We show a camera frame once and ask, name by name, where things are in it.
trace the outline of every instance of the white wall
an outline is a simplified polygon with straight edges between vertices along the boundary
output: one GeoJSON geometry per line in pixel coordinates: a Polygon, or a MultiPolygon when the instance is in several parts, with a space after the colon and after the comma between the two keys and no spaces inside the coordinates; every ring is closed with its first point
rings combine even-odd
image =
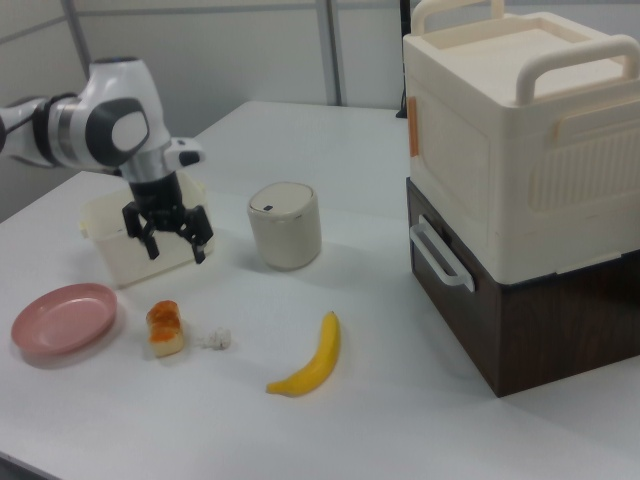
{"type": "Polygon", "coordinates": [[[328,30],[314,0],[76,0],[92,59],[148,65],[174,135],[248,100],[335,104],[328,30]]]}
{"type": "MultiPolygon", "coordinates": [[[[84,74],[60,2],[0,0],[0,12],[0,106],[82,87],[84,74]]],[[[0,221],[72,174],[2,162],[0,221]]]]}
{"type": "MultiPolygon", "coordinates": [[[[344,105],[398,109],[402,97],[400,13],[392,0],[332,0],[335,5],[340,90],[344,105]]],[[[626,4],[573,1],[557,3],[520,0],[506,11],[514,14],[547,11],[609,34],[625,33],[640,40],[640,2],[626,4]]],[[[434,16],[429,28],[488,18],[489,3],[434,16]]]]}

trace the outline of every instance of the banana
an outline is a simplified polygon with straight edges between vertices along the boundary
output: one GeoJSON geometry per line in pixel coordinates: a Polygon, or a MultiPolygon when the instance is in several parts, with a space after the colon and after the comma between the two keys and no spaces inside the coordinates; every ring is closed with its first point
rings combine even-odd
{"type": "Polygon", "coordinates": [[[319,387],[333,371],[340,353],[340,322],[334,312],[327,313],[320,328],[320,343],[313,358],[285,380],[267,385],[267,393],[298,397],[319,387]]]}

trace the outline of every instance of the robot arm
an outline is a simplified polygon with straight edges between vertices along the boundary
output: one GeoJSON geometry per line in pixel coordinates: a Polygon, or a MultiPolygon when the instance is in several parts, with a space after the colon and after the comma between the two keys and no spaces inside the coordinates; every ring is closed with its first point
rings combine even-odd
{"type": "Polygon", "coordinates": [[[123,208],[127,233],[159,255],[153,233],[187,240],[197,263],[213,236],[202,206],[187,209],[175,171],[204,159],[192,139],[171,138],[155,84],[135,58],[94,62],[80,95],[34,98],[0,108],[0,161],[122,176],[134,201],[123,208]]]}

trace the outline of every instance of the plastic container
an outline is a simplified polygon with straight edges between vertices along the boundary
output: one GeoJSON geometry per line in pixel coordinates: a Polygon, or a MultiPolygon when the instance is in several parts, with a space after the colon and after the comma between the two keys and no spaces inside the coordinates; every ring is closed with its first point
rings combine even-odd
{"type": "Polygon", "coordinates": [[[411,180],[514,284],[640,248],[640,45],[548,13],[404,39],[411,180]]]}
{"type": "Polygon", "coordinates": [[[304,267],[320,253],[318,196],[308,185],[274,183],[249,201],[249,221],[264,262],[277,270],[304,267]]]}
{"type": "MultiPolygon", "coordinates": [[[[202,205],[210,217],[204,186],[182,171],[178,171],[177,175],[184,206],[193,208],[202,205]]],[[[125,188],[90,201],[81,210],[80,231],[85,238],[93,241],[118,286],[123,287],[194,261],[191,245],[171,232],[153,234],[160,256],[150,260],[144,245],[127,235],[122,208],[131,201],[133,195],[125,188]]],[[[213,239],[205,247],[205,253],[212,251],[213,239]]]]}

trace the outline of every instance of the dark brown wooden box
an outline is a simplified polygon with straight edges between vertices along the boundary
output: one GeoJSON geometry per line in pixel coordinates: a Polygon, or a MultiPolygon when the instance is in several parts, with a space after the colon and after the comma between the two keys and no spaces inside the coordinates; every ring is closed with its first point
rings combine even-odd
{"type": "Polygon", "coordinates": [[[409,225],[425,216],[473,276],[475,292],[443,284],[411,243],[415,276],[497,396],[640,354],[640,251],[501,285],[410,179],[407,199],[409,225]]]}

